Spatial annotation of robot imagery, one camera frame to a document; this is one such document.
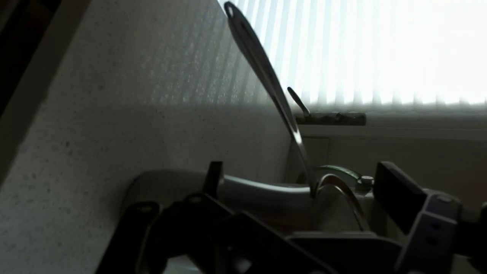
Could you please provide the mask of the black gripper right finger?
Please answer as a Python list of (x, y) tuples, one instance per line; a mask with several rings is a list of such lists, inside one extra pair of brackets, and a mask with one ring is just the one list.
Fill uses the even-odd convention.
[(407, 234), (396, 274), (450, 274), (457, 254), (487, 274), (487, 205), (469, 210), (456, 196), (421, 187), (392, 161), (380, 161), (373, 196)]

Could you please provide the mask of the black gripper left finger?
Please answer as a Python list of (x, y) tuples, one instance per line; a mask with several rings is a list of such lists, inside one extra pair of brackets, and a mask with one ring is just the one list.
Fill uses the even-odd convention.
[(96, 274), (163, 274), (186, 256), (205, 274), (335, 274), (335, 269), (220, 199), (224, 164), (135, 178)]

